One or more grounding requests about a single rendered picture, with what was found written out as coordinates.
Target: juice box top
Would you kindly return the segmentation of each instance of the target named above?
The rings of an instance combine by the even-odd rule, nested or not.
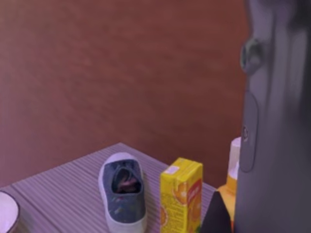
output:
[[[202,166],[202,163],[189,159],[178,158],[172,165],[161,173],[161,177],[185,182],[191,178],[198,169],[202,169]]]

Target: orange juice carton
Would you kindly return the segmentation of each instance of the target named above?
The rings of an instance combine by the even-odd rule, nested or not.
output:
[[[178,158],[161,173],[161,233],[199,233],[203,165]]]

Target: wall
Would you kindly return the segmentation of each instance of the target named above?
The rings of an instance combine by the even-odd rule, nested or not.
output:
[[[247,36],[231,0],[0,2],[0,186],[122,141],[225,182]]]

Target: dark bowl rim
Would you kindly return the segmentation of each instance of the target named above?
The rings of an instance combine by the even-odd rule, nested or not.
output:
[[[15,203],[16,203],[16,205],[17,205],[17,217],[16,217],[16,219],[15,219],[15,222],[12,224],[11,228],[7,231],[7,233],[9,233],[9,232],[16,226],[16,224],[17,224],[17,222],[18,222],[18,220],[19,220],[19,216],[20,216],[20,205],[19,205],[19,203],[17,202],[17,200],[16,200],[11,194],[9,194],[9,193],[7,193],[7,192],[5,192],[5,191],[2,191],[2,190],[0,190],[0,193],[4,193],[4,194],[8,195],[10,198],[12,198],[12,199],[15,201]]]

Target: sneaker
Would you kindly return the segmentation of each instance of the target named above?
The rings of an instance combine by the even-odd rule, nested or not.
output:
[[[98,178],[111,233],[144,233],[147,227],[143,173],[138,160],[125,152],[111,155]]]

